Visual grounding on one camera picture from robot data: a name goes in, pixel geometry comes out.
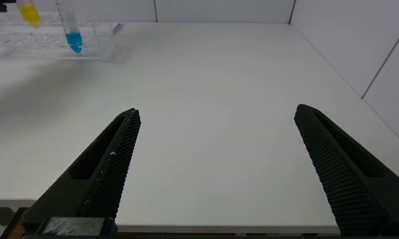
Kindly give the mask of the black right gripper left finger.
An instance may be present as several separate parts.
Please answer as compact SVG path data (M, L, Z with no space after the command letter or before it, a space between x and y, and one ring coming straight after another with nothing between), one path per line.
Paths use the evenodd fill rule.
M115 219L140 127L138 110L118 115L24 213L25 230L54 217Z

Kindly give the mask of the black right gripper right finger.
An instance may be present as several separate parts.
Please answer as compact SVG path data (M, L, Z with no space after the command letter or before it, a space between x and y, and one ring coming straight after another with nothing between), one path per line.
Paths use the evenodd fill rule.
M399 176L321 111L294 116L342 236L399 237Z

